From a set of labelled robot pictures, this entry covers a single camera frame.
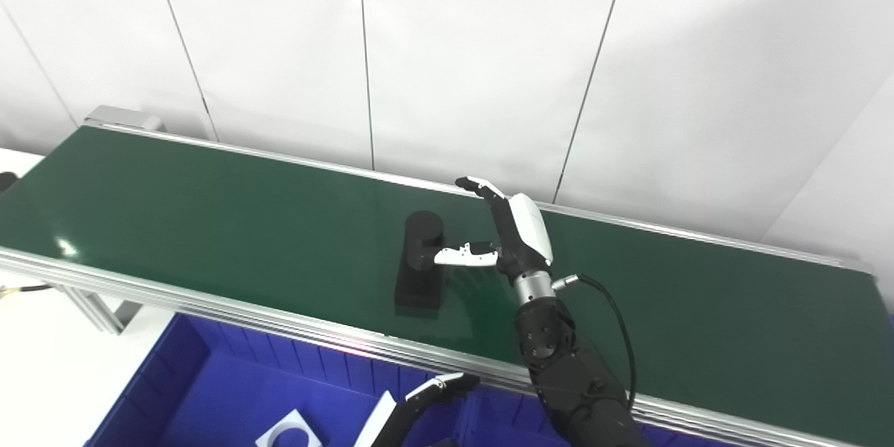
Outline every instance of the robotic hand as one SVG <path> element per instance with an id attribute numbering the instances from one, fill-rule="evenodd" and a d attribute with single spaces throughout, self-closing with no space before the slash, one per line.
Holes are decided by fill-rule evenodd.
<path id="1" fill-rule="evenodd" d="M 630 415 L 632 403 L 624 387 L 599 351 L 577 335 L 568 308 L 555 295 L 578 280 L 606 293 L 604 288 L 584 275 L 552 281 L 552 247 L 543 216 L 531 198 L 523 193 L 507 198 L 475 177 L 461 177 L 456 185 L 488 202 L 501 247 L 474 254 L 467 244 L 465 256 L 444 249 L 434 261 L 496 265 L 508 278 L 520 302 L 515 328 L 521 354 L 553 429 L 574 447 L 651 447 Z"/>

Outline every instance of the blue plastic crate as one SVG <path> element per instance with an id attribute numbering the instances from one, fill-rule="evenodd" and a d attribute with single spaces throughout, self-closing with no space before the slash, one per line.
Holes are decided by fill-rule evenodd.
<path id="1" fill-rule="evenodd" d="M 246 447 L 297 409 L 327 447 L 351 446 L 379 397 L 433 374 L 225 323 L 177 314 L 87 447 Z M 655 447 L 724 447 L 643 427 Z M 404 446 L 562 447 L 536 399 L 479 386 L 434 405 Z M 305 445 L 300 432 L 280 447 Z"/>

